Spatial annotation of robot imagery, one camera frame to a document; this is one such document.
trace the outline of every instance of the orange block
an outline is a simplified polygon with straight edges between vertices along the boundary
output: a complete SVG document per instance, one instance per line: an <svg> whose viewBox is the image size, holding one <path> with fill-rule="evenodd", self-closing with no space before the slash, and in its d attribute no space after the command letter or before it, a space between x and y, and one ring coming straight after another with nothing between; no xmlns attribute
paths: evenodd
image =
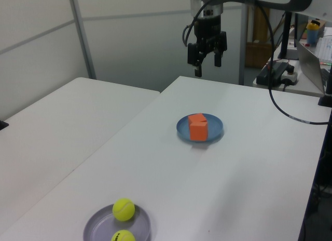
<svg viewBox="0 0 332 241"><path fill-rule="evenodd" d="M205 116L202 113L198 113L195 115L188 115L188 124L190 126L190 124L192 123L206 123L207 120L205 118Z"/></svg>
<svg viewBox="0 0 332 241"><path fill-rule="evenodd" d="M190 124L190 139L192 141L206 141L208 138L208 123L207 122L194 122Z"/></svg>

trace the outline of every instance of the white table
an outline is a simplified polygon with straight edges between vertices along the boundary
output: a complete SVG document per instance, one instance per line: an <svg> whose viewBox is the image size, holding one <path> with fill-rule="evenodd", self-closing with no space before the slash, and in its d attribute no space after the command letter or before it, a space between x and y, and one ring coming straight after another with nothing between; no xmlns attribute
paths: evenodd
<svg viewBox="0 0 332 241"><path fill-rule="evenodd" d="M332 35L332 28L326 27L325 31L324 31L324 35L329 35L327 36L327 38L332 38L330 35ZM289 38L289 43L294 43L294 39ZM307 41L305 39L301 39L300 41L301 43L306 43ZM311 50L312 52L315 51L316 46L310 46L308 47L309 50ZM294 47L294 44L292 45L288 45L288 48L290 50L294 50L296 49ZM275 50L274 52L274 60L278 59L278 55L280 53L281 50L281 45ZM280 60L278 62L288 62L288 60ZM314 96L314 97L322 97L324 94L302 73L301 67L300 67L300 63L298 60L290 60L289 61L290 65L294 66L294 71L296 71L298 73L298 82L296 85L292 86L287 86L285 91L286 92L291 92L291 93L298 93L298 94L302 94L302 95L307 95L307 96ZM329 70L330 66L326 66L326 65L321 65L322 69L326 69ZM267 88L267 86L264 85L260 85L256 83L256 79L253 81L253 87L256 88ZM284 85L281 84L280 86L277 87L273 87L273 90L279 90L282 91L284 88Z"/></svg>
<svg viewBox="0 0 332 241"><path fill-rule="evenodd" d="M77 78L0 131L0 234L159 92Z"/></svg>
<svg viewBox="0 0 332 241"><path fill-rule="evenodd" d="M329 118L318 98L274 95L295 116ZM224 122L221 140L179 139L177 121L197 112ZM129 197L153 241L297 241L325 130L279 113L265 89L179 77L0 240L82 240L95 212Z"/></svg>

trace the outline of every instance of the cable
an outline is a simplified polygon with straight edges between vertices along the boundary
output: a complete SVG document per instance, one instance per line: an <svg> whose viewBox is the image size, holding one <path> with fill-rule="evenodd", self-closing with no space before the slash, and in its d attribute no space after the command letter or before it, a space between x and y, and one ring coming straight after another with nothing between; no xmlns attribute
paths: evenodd
<svg viewBox="0 0 332 241"><path fill-rule="evenodd" d="M183 29L183 33L182 33L182 41L183 43L185 42L185 33L186 33L186 30L189 28L188 25L186 25L186 27Z"/></svg>
<svg viewBox="0 0 332 241"><path fill-rule="evenodd" d="M286 87L288 86L288 82L285 82L284 88L282 89L282 92L285 92Z"/></svg>
<svg viewBox="0 0 332 241"><path fill-rule="evenodd" d="M260 5L260 3L258 1L256 1L256 5L258 6L258 8L260 9L260 11L262 12L264 18L265 18L265 21L268 25L268 28L269 28L269 31L270 31L270 35L272 36L272 27L271 27L271 24L270 24L270 21L269 21L269 18L266 14L266 12L263 10L262 6ZM268 76L268 88L269 88L269 94L270 94L270 98L272 100L272 103L274 104L274 106L281 112L283 113L285 116L289 117L290 119L293 119L293 120L296 120L298 122L301 122L301 123L306 123L306 124L311 124L311 125L332 125L331 122L310 122L310 121L307 121L307 120L302 120L302 119L299 119L299 118L296 118L292 115L289 115L287 114L285 111L283 111L278 105L277 103L275 102L274 98L273 98L273 95L272 95L272 67L273 67L273 57L274 57L274 39L271 38L271 46L272 46L272 51L271 51L271 60L270 60L270 70L269 70L269 76Z"/></svg>
<svg viewBox="0 0 332 241"><path fill-rule="evenodd" d="M282 39L282 36L284 35L284 32L281 33L280 37L278 38L278 41L276 42L276 46L279 46L279 41Z"/></svg>
<svg viewBox="0 0 332 241"><path fill-rule="evenodd" d="M282 14L279 23L278 23L278 24L276 25L276 27L274 28L274 30L273 30L273 37L275 37L276 31L277 31L277 30L279 29L279 27L282 25L282 23L283 23L282 20L283 20L285 14L286 14L286 12L284 12L284 14Z"/></svg>
<svg viewBox="0 0 332 241"><path fill-rule="evenodd" d="M214 0L208 0L200 9L199 11L197 12L197 14L195 15L195 17L193 18L192 20L192 23L189 27L189 30L187 32L187 35L186 35L186 38L184 40L184 45L187 46L187 42L188 42L188 38L189 38L189 34L191 32L191 29L194 25L194 23L197 21L198 17L199 17L199 14L203 11L203 9L210 3ZM270 36L273 35L273 30L272 30L272 27L271 27L271 24L270 24L270 21L269 21L269 18L266 14L266 12L263 10L262 6L260 5L260 3L258 1L256 1L255 3L257 5L257 7L260 9L260 11L262 12L264 18L265 18L265 21L268 25L268 28L269 28L269 32L270 32ZM275 102L274 98L273 98L273 95L272 95L272 68L273 68L273 57L274 57L274 39L273 37L271 38L271 60L270 60L270 70L269 70L269 75L268 75L268 88L269 88L269 94L270 94L270 98L272 100L272 103L274 104L274 106L281 112L283 113L285 116L289 117L290 119L293 119L295 121L298 121L298 122L301 122L301 123L306 123L306 124L311 124L311 125L332 125L331 122L310 122L310 121L307 121L307 120L302 120L302 119L299 119L299 118L296 118L292 115L289 115L287 114L285 111L283 111L278 105L277 103Z"/></svg>
<svg viewBox="0 0 332 241"><path fill-rule="evenodd" d="M199 17L199 14L201 14L201 12L203 11L203 9L212 1L215 1L215 0L208 0L197 12L197 14L195 15L195 17L193 18L192 20L192 23L190 24L190 27L189 27L189 30L187 32L187 35L186 35L186 39L183 40L183 43L184 45L187 47L187 43L188 43L188 38L189 38L189 34L191 32L191 29L193 27L193 25L195 24L195 22L197 21L198 17ZM245 0L230 0L230 1L236 1L236 2L239 2L239 3L244 3Z"/></svg>

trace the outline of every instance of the black device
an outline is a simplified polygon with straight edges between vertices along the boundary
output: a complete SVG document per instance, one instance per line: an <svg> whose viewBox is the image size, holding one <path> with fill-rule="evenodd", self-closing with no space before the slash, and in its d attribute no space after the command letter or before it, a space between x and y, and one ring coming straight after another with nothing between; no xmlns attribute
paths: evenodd
<svg viewBox="0 0 332 241"><path fill-rule="evenodd" d="M276 62L273 63L273 71L272 71L272 86L279 86L281 84L281 75L288 68L288 63L286 62ZM258 76L256 77L256 83L260 85L269 85L269 65L265 65L265 67L260 71Z"/></svg>
<svg viewBox="0 0 332 241"><path fill-rule="evenodd" d="M204 11L209 16L211 10ZM214 65L221 67L222 57L227 50L226 32L221 31L220 15L211 18L200 18L194 24L196 43L188 44L188 63L195 66L195 76L202 76L202 62L207 54L214 52Z"/></svg>
<svg viewBox="0 0 332 241"><path fill-rule="evenodd" d="M2 130L2 129L4 129L4 128L8 127L8 126L9 126L8 123L3 122L3 121L0 120L0 130Z"/></svg>
<svg viewBox="0 0 332 241"><path fill-rule="evenodd" d="M295 14L295 28L294 28L294 39L300 41L303 33L305 32L308 25L309 17L301 14ZM299 54L297 50L287 50L288 39L289 39L289 30L291 28L292 13L287 11L285 12L285 22L284 22L284 32L281 42L281 51L278 55L280 59L289 59L289 60L299 60Z"/></svg>

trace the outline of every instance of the yellow tennis ball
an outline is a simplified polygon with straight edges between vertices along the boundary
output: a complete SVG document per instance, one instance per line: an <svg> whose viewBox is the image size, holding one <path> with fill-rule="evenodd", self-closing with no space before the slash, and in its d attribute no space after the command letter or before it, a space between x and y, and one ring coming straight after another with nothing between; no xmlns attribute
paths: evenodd
<svg viewBox="0 0 332 241"><path fill-rule="evenodd" d="M111 241L135 241L135 237L130 231L121 230L113 235Z"/></svg>
<svg viewBox="0 0 332 241"><path fill-rule="evenodd" d="M113 215L119 221L127 221L135 214L135 205L128 198L121 198L113 205Z"/></svg>

